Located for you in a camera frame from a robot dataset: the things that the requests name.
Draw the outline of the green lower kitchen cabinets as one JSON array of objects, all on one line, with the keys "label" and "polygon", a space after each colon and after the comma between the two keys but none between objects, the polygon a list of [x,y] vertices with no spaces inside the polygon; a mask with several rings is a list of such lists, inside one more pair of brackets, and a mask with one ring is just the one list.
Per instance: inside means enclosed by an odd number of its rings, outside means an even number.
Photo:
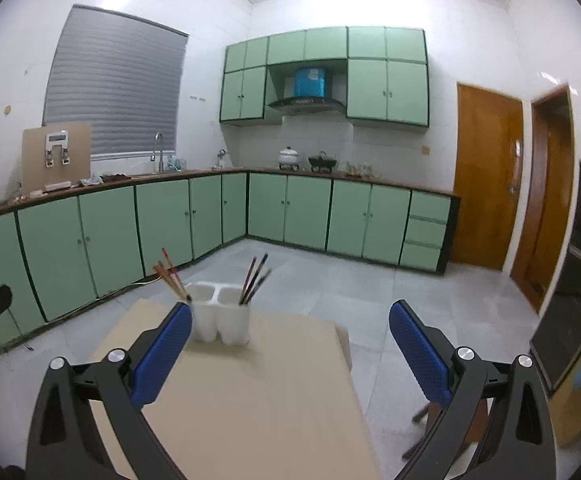
[{"label": "green lower kitchen cabinets", "polygon": [[371,181],[228,170],[97,185],[0,209],[0,350],[245,237],[443,274],[459,199]]}]

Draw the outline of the green upper kitchen cabinets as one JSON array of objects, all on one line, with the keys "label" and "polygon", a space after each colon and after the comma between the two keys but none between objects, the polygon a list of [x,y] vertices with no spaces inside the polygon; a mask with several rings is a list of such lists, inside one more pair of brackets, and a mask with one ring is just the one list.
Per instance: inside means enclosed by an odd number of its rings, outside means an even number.
[{"label": "green upper kitchen cabinets", "polygon": [[223,124],[278,125],[286,116],[326,112],[351,122],[427,128],[424,30],[300,29],[226,49],[219,113]]}]

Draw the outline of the black appliance at right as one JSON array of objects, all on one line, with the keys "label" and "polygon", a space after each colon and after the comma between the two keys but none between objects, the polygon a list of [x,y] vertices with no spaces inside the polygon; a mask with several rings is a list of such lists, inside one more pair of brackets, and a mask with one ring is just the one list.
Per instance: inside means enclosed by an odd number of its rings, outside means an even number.
[{"label": "black appliance at right", "polygon": [[555,292],[530,340],[548,392],[565,380],[581,356],[581,165],[575,223]]}]

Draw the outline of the brown cardboard board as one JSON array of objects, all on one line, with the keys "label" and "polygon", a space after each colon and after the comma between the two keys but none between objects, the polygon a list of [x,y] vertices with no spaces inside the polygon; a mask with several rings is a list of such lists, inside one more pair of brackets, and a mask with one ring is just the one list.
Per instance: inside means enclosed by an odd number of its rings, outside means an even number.
[{"label": "brown cardboard board", "polygon": [[90,124],[55,124],[22,133],[21,191],[45,191],[91,175]]}]

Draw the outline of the green kitchen cabinets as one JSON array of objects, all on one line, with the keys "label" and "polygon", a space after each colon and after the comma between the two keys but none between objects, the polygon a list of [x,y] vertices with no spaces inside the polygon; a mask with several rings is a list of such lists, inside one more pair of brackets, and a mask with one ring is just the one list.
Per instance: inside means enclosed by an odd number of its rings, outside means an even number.
[{"label": "green kitchen cabinets", "polygon": [[459,199],[371,181],[228,170],[97,185],[0,209],[0,350],[245,237],[443,274]]},{"label": "green kitchen cabinets", "polygon": [[278,125],[286,116],[326,112],[351,122],[427,128],[424,30],[300,29],[226,49],[219,113],[223,124]]}]

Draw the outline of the grey window blind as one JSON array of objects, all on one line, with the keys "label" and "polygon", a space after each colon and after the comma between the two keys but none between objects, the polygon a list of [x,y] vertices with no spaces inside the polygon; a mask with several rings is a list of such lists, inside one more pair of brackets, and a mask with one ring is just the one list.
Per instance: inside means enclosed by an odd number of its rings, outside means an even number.
[{"label": "grey window blind", "polygon": [[176,150],[188,35],[145,18],[76,4],[53,56],[42,124],[88,124],[91,155],[141,156],[156,137]]}]

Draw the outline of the black range hood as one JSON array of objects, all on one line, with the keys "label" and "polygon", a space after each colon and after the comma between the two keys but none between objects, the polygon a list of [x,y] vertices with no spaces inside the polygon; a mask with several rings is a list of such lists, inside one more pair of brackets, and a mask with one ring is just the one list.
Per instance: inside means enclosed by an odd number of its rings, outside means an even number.
[{"label": "black range hood", "polygon": [[268,68],[270,92],[266,106],[282,115],[307,115],[347,109],[345,63],[290,63]]}]

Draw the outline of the red orange patterned chopstick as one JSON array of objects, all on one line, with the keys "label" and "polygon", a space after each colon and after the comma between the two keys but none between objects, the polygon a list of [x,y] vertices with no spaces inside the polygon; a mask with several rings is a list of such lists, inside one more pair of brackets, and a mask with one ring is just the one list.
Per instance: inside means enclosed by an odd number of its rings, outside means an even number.
[{"label": "red orange patterned chopstick", "polygon": [[187,289],[183,285],[178,272],[176,272],[176,267],[173,266],[173,263],[170,259],[168,252],[164,248],[161,248],[161,252],[162,255],[164,255],[164,259],[166,259],[168,263],[169,266],[168,273],[171,276],[172,283],[176,284],[176,287],[179,289],[179,295],[190,304],[193,301],[192,296],[187,292]]}]

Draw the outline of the black wok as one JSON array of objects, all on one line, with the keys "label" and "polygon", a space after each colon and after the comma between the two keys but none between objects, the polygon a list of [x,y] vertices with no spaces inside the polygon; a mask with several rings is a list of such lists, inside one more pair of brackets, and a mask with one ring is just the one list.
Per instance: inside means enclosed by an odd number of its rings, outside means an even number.
[{"label": "black wok", "polygon": [[319,155],[309,156],[307,160],[311,171],[317,174],[331,174],[338,164],[336,159],[329,157],[324,151]]}]

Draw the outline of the white double utensil holder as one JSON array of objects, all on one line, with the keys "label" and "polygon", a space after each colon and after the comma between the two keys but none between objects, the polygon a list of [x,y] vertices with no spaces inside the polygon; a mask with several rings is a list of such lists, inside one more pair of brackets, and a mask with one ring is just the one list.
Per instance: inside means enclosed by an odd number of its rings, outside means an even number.
[{"label": "white double utensil holder", "polygon": [[186,288],[193,300],[194,341],[210,344],[220,338],[227,346],[248,344],[250,308],[240,303],[240,286],[193,282]]}]

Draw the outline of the chrome sink faucet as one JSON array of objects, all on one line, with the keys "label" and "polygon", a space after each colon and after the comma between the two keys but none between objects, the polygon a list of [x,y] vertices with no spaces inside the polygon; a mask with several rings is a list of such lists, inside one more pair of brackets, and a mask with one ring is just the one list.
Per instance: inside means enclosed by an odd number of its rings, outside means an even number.
[{"label": "chrome sink faucet", "polygon": [[154,148],[150,160],[156,162],[157,172],[162,174],[164,172],[164,135],[161,132],[155,134]]}]

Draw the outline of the white cooking pot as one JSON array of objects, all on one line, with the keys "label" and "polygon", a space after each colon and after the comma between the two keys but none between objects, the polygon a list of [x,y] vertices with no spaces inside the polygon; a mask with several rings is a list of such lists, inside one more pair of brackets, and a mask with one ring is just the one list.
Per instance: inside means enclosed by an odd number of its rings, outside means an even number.
[{"label": "white cooking pot", "polygon": [[281,169],[296,171],[300,167],[299,153],[290,146],[278,153],[277,160]]}]

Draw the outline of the black chopstick with gold band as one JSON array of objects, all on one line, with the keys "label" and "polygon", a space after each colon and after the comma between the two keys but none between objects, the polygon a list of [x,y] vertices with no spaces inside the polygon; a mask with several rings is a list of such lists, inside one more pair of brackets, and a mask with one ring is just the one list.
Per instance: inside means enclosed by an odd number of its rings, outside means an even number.
[{"label": "black chopstick with gold band", "polygon": [[271,273],[272,270],[268,269],[266,270],[266,272],[263,272],[258,278],[252,281],[252,283],[247,288],[245,295],[243,296],[243,299],[240,300],[240,304],[242,306],[247,306],[247,304],[250,304],[252,298],[254,298],[255,294],[261,288],[263,283],[268,279]]}]

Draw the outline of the brown wooden door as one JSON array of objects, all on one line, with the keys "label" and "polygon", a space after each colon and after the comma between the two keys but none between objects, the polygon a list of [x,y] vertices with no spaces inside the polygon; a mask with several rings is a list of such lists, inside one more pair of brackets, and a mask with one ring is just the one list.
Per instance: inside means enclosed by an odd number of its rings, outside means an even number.
[{"label": "brown wooden door", "polygon": [[461,205],[452,261],[503,269],[517,214],[522,150],[522,102],[459,84],[453,192]]}]

